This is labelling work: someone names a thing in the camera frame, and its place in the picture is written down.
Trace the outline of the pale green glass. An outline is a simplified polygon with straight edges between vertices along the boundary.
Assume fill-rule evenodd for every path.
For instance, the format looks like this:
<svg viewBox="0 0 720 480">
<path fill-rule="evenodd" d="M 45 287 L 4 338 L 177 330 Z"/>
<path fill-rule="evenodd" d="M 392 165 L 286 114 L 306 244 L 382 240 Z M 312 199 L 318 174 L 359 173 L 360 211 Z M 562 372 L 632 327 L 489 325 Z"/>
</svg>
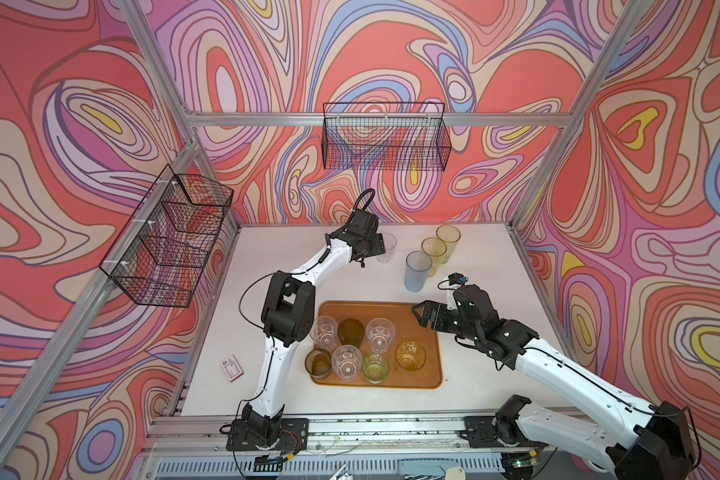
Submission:
<svg viewBox="0 0 720 480">
<path fill-rule="evenodd" d="M 378 385 L 384 382 L 389 371 L 389 362 L 382 354 L 372 353 L 363 359 L 362 374 L 370 384 Z"/>
</svg>

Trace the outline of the short amber textured glass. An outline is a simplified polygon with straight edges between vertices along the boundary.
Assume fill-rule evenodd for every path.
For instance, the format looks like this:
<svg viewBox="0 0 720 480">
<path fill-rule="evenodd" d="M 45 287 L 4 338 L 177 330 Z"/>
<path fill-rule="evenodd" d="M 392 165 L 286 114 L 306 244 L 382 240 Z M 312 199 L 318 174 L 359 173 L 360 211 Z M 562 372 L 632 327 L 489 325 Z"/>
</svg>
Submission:
<svg viewBox="0 0 720 480">
<path fill-rule="evenodd" d="M 307 354 L 304 366 L 313 380 L 324 379 L 332 371 L 331 354 L 324 349 L 313 349 Z"/>
</svg>

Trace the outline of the brown plastic tray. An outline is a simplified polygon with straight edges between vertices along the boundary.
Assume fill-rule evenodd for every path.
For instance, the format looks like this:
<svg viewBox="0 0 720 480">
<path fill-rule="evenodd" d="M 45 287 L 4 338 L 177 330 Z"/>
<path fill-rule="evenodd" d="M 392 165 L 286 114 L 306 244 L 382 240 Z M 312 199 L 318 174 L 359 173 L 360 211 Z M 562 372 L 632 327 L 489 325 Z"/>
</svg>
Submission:
<svg viewBox="0 0 720 480">
<path fill-rule="evenodd" d="M 437 334 L 420 327 L 408 303 L 327 301 L 318 310 L 339 322 L 356 319 L 364 326 L 386 319 L 395 328 L 395 337 L 382 354 L 382 361 L 369 361 L 373 342 L 367 338 L 360 347 L 366 367 L 353 379 L 331 372 L 314 382 L 325 386 L 433 390 L 443 382 Z"/>
</svg>

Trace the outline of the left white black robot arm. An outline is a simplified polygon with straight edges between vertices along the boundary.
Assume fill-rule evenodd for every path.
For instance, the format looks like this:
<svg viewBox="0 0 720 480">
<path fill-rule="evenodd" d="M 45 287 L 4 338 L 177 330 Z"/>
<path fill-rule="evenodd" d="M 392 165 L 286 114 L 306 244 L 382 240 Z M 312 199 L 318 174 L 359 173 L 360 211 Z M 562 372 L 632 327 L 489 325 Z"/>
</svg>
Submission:
<svg viewBox="0 0 720 480">
<path fill-rule="evenodd" d="M 325 246 L 312 258 L 293 271 L 271 275 L 261 311 L 264 364 L 255 393 L 241 402 L 235 424 L 251 442 L 269 446 L 279 438 L 285 381 L 296 348 L 312 329 L 317 287 L 350 263 L 364 265 L 386 252 L 378 225 L 377 215 L 356 207 L 342 226 L 325 235 Z"/>
</svg>

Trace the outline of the blue textured glass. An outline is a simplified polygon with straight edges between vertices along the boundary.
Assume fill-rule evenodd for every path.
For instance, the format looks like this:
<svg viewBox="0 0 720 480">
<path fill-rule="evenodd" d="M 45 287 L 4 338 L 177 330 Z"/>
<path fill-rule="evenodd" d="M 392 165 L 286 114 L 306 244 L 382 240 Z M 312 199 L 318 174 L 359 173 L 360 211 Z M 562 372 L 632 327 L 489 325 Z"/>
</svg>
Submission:
<svg viewBox="0 0 720 480">
<path fill-rule="evenodd" d="M 413 251 L 406 256 L 405 265 L 405 288 L 410 292 L 421 291 L 432 269 L 432 258 L 421 250 Z"/>
</svg>

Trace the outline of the tall clear glass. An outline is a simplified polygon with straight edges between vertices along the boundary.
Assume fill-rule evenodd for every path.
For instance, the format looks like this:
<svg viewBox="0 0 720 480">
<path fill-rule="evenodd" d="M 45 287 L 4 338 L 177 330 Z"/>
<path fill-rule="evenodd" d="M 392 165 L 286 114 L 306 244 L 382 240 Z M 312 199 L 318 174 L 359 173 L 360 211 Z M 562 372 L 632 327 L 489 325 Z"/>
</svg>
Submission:
<svg viewBox="0 0 720 480">
<path fill-rule="evenodd" d="M 365 333 L 370 350 L 376 354 L 384 354 L 392 346 L 396 328 L 386 318 L 375 318 L 367 324 Z"/>
</svg>

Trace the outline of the tall olive textured glass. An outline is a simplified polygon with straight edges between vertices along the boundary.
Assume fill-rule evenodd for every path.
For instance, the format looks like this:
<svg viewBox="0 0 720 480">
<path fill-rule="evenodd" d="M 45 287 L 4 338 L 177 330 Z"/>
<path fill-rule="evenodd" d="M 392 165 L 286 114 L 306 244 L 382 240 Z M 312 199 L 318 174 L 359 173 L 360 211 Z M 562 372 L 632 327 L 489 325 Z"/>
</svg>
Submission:
<svg viewBox="0 0 720 480">
<path fill-rule="evenodd" d="M 360 349 L 365 338 L 365 326 L 359 319 L 347 318 L 339 323 L 337 333 L 342 346 L 351 345 Z"/>
</svg>

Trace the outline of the tall yellow glass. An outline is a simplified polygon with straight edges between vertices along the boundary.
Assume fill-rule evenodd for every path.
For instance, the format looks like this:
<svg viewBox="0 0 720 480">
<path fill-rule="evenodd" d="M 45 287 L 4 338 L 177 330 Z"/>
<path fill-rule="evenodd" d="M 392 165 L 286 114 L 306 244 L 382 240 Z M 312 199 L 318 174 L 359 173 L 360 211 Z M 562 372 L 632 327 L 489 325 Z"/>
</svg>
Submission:
<svg viewBox="0 0 720 480">
<path fill-rule="evenodd" d="M 438 237 L 427 237 L 421 242 L 421 250 L 427 254 L 432 261 L 428 277 L 434 277 L 445 258 L 447 245 Z"/>
</svg>

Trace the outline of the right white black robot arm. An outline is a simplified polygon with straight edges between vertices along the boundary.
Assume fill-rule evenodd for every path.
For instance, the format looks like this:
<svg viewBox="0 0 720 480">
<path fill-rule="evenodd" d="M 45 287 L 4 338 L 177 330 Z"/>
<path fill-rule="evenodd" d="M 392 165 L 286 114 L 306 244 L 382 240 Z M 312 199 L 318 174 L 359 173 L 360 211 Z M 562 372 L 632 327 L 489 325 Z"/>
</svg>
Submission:
<svg viewBox="0 0 720 480">
<path fill-rule="evenodd" d="M 692 414 L 668 401 L 653 404 L 622 390 L 565 356 L 526 324 L 499 315 L 489 295 L 473 284 L 449 287 L 444 303 L 426 300 L 412 313 L 418 323 L 448 333 L 486 355 L 496 369 L 534 379 L 569 400 L 586 420 L 513 395 L 486 427 L 464 431 L 473 442 L 489 438 L 514 447 L 558 447 L 619 479 L 685 479 L 701 463 Z"/>
</svg>

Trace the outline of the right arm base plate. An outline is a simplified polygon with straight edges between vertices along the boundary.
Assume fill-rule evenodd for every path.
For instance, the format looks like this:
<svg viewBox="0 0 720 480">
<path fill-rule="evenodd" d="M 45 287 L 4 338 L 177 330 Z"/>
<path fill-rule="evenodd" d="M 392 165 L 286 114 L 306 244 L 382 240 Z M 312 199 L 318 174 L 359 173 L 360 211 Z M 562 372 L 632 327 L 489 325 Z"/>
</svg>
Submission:
<svg viewBox="0 0 720 480">
<path fill-rule="evenodd" d="M 508 448 L 508 449 L 544 449 L 546 443 L 533 442 L 520 435 L 518 440 L 501 440 L 497 428 L 493 425 L 493 415 L 465 416 L 464 428 L 457 432 L 459 438 L 466 440 L 470 448 Z"/>
</svg>

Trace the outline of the tall light green glass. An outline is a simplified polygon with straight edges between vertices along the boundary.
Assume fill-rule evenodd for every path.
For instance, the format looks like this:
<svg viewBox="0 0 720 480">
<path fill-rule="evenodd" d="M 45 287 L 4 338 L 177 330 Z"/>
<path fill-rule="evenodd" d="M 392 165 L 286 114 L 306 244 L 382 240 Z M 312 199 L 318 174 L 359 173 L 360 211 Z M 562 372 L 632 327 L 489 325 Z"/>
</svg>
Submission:
<svg viewBox="0 0 720 480">
<path fill-rule="evenodd" d="M 437 228 L 436 236 L 446 245 L 446 252 L 442 260 L 442 264 L 446 264 L 461 239 L 461 231 L 452 224 L 444 224 Z"/>
</svg>

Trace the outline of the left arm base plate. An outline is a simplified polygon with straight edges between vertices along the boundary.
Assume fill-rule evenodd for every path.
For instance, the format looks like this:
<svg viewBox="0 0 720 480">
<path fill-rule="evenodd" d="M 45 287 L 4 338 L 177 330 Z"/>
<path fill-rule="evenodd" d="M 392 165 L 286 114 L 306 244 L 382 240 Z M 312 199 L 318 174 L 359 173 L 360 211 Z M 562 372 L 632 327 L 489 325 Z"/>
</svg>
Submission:
<svg viewBox="0 0 720 480">
<path fill-rule="evenodd" d="M 308 433 L 307 418 L 285 418 L 266 425 L 237 419 L 227 432 L 226 450 L 298 453 L 307 446 Z"/>
</svg>

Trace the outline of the clear faceted glass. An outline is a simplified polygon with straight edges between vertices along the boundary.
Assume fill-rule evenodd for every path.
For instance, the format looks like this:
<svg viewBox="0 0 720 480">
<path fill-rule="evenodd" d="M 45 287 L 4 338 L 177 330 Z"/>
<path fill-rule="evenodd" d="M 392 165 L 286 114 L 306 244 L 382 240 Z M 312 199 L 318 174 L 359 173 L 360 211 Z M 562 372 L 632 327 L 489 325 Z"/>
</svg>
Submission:
<svg viewBox="0 0 720 480">
<path fill-rule="evenodd" d="M 340 345 L 337 321 L 331 316 L 318 316 L 310 330 L 310 338 L 316 348 L 333 352 Z"/>
</svg>

